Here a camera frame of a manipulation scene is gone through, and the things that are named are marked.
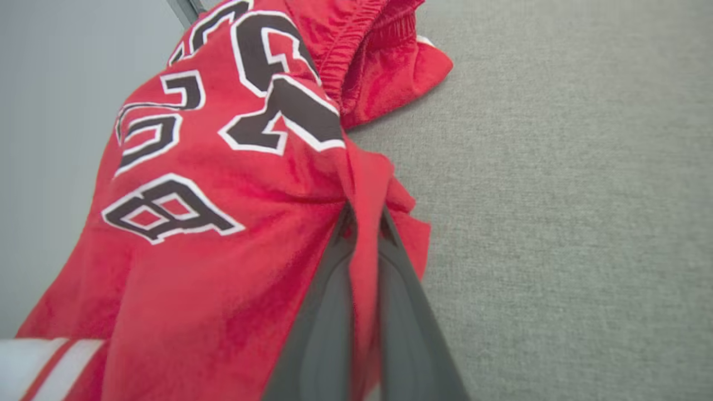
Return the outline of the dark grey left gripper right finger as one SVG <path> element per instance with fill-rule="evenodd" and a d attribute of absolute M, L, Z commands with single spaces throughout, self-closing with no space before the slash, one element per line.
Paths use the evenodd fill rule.
<path fill-rule="evenodd" d="M 378 239 L 382 401 L 470 401 L 394 218 Z"/>

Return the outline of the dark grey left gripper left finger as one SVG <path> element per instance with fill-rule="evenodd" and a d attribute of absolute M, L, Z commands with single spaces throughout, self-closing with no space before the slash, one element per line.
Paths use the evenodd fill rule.
<path fill-rule="evenodd" d="M 329 236 L 270 375 L 262 401 L 350 401 L 353 300 L 349 264 L 354 222 L 346 204 Z"/>

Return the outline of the red garment with black lettering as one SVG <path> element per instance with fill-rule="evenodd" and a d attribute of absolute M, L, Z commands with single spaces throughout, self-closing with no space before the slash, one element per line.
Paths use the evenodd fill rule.
<path fill-rule="evenodd" d="M 0 341 L 0 401 L 259 401 L 344 208 L 347 401 L 377 356 L 389 211 L 417 277 L 431 226 L 347 132 L 453 67 L 417 33 L 426 0 L 222 0 L 115 117 L 58 276 Z"/>

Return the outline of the grey fabric sofa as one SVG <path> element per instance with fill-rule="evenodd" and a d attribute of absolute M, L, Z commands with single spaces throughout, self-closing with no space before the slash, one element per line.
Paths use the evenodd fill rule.
<path fill-rule="evenodd" d="M 454 67 L 351 133 L 431 223 L 473 401 L 713 401 L 713 0 L 426 0 Z"/>

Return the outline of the grey metal frame leg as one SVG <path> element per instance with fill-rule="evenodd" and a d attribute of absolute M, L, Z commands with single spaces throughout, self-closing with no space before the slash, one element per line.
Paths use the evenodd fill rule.
<path fill-rule="evenodd" d="M 184 30 L 187 30 L 206 12 L 201 0 L 165 0 L 175 13 Z"/>

